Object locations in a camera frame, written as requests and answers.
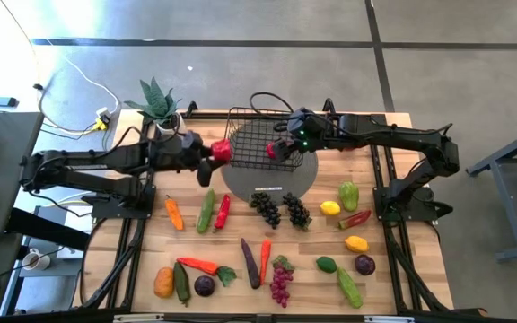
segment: white pot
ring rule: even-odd
[[[183,117],[180,115],[179,112],[175,114],[177,118],[179,119],[179,133],[185,134],[187,133],[187,126],[185,126],[185,122],[183,121]],[[161,135],[167,136],[167,135],[173,135],[175,133],[176,127],[173,129],[165,129],[161,125],[155,122],[155,125],[159,128],[159,131],[161,132]]]

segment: gray circular platform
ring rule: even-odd
[[[258,170],[231,165],[223,166],[224,182],[238,198],[250,201],[250,195],[266,192],[278,204],[283,203],[283,195],[291,192],[300,197],[311,188],[319,170],[316,153],[305,153],[302,165],[294,171]]]

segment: potted plant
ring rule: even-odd
[[[143,80],[140,81],[147,104],[142,105],[131,100],[125,103],[133,109],[139,109],[143,117],[151,118],[162,135],[173,135],[175,132],[184,134],[187,128],[180,113],[177,112],[177,103],[180,100],[175,101],[171,97],[172,89],[164,95],[154,78],[151,80],[151,85]]]

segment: white cup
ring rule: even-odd
[[[25,270],[45,270],[51,263],[49,256],[43,256],[39,250],[33,248],[22,261]]]

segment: grape bunch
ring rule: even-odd
[[[270,224],[273,229],[276,229],[280,224],[280,213],[276,207],[275,201],[270,199],[270,195],[264,192],[253,193],[250,196],[250,207],[256,207],[265,221]]]
[[[275,275],[273,282],[270,284],[270,291],[273,300],[276,300],[283,308],[286,308],[288,299],[291,297],[286,290],[286,282],[293,281],[293,272],[285,270],[282,266],[275,266]]]
[[[288,206],[288,212],[291,214],[291,223],[303,230],[308,230],[311,224],[311,212],[304,207],[300,198],[288,192],[283,196],[283,203]]]

